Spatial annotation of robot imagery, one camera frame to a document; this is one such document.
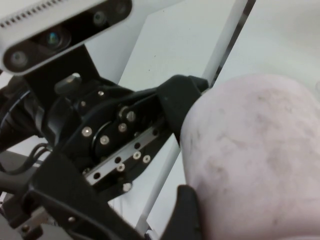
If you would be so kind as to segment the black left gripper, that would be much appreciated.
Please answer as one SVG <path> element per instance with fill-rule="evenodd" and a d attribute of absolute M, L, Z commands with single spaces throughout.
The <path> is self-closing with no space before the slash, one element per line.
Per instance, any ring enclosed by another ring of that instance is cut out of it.
<path fill-rule="evenodd" d="M 42 130 L 52 153 L 29 183 L 34 199 L 74 240 L 143 239 L 91 186 L 121 195 L 122 185 L 132 183 L 170 137 L 157 88 L 134 91 L 105 79 L 81 83 L 45 110 Z M 178 187 L 161 239 L 202 239 L 190 186 Z"/>

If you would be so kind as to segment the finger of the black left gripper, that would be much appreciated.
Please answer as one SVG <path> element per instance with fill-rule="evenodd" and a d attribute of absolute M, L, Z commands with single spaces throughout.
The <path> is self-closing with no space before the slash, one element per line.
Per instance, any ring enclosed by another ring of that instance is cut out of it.
<path fill-rule="evenodd" d="M 174 75 L 157 87 L 157 97 L 165 121 L 178 143 L 189 110 L 207 89 L 206 79 L 191 75 Z"/>

